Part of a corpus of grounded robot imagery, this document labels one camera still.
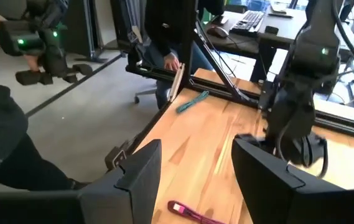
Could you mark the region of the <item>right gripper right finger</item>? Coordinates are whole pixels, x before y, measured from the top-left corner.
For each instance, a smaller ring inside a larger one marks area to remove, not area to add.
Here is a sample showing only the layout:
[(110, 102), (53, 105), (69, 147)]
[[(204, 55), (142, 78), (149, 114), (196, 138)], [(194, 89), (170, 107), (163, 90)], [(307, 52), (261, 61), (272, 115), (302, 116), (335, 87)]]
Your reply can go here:
[(254, 223), (334, 223), (325, 193), (335, 185), (287, 164), (248, 142), (233, 140), (236, 179)]

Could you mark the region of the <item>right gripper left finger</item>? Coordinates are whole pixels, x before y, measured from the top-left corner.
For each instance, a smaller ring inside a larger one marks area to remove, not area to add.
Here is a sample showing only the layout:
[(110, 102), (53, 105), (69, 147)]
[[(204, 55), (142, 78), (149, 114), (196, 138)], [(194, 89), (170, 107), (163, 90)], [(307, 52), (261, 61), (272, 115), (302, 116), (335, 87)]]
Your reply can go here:
[(161, 158), (161, 140), (154, 139), (81, 189), (79, 222), (150, 223), (161, 177)]

